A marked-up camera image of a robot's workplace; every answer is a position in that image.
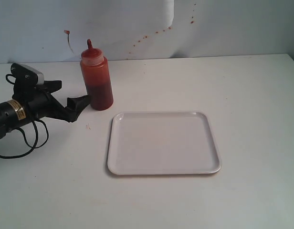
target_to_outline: yellow label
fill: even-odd
[[[26,118],[25,111],[24,111],[22,105],[19,104],[18,101],[14,100],[14,99],[11,99],[11,100],[9,100],[7,102],[14,109],[15,113],[17,114],[18,120],[22,120],[22,119]]]

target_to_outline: ketchup bottle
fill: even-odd
[[[100,49],[93,48],[90,39],[87,43],[88,49],[81,54],[81,72],[87,93],[91,96],[91,107],[102,111],[113,104],[108,60]]]

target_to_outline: square plate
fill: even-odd
[[[116,175],[212,174],[221,160],[200,112],[119,113],[108,168]]]

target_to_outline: wire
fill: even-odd
[[[46,126],[45,122],[43,122],[43,121],[40,120],[40,119],[36,119],[35,121],[43,124],[43,126],[44,126],[44,128],[45,128],[45,131],[46,131],[46,135],[47,135],[46,140],[42,143],[42,145],[40,145],[40,146],[36,146],[36,147],[35,147],[35,149],[37,149],[37,148],[40,148],[40,147],[42,147],[43,145],[45,145],[45,143],[48,141],[49,133],[48,133],[48,129],[47,129],[47,126]],[[18,131],[20,131],[20,132],[22,133],[26,145],[28,145],[30,148],[32,148],[32,146],[31,146],[31,145],[28,143],[28,141],[27,141],[26,134],[25,134],[24,130],[23,130],[22,128],[15,128],[15,130],[18,130]]]
[[[15,78],[15,76],[13,74],[7,74],[6,75],[6,81],[10,84],[13,84],[14,85],[14,82],[10,81],[10,79],[8,78],[9,76],[12,76],[13,78]]]
[[[28,118],[31,120],[32,125],[33,125],[33,128],[34,128],[34,131],[35,131],[35,133],[36,133],[36,138],[35,138],[35,140],[34,140],[34,144],[33,144],[33,146],[31,147],[31,149],[30,149],[29,151],[27,151],[25,154],[15,155],[15,156],[3,156],[3,155],[0,155],[0,158],[2,158],[2,159],[15,159],[15,158],[20,158],[20,157],[27,156],[27,155],[30,154],[30,153],[36,148],[36,146],[37,146],[37,143],[38,143],[38,140],[39,140],[38,128],[37,128],[37,125],[36,125],[36,123],[35,123],[35,121],[34,121],[32,115],[31,115],[29,109],[28,109],[28,106],[26,106],[26,107],[27,107],[27,110],[26,110],[27,116],[28,116]]]

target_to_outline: table surface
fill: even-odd
[[[86,93],[78,62],[31,63],[54,93]],[[0,229],[294,229],[294,62],[286,54],[109,62],[114,105],[78,121],[45,118],[49,142],[0,159]],[[10,64],[0,64],[0,102]],[[116,177],[106,169],[122,111],[201,111],[222,159],[213,176]],[[31,141],[32,125],[25,127]],[[41,140],[45,132],[40,130]],[[19,132],[1,154],[27,150]]]

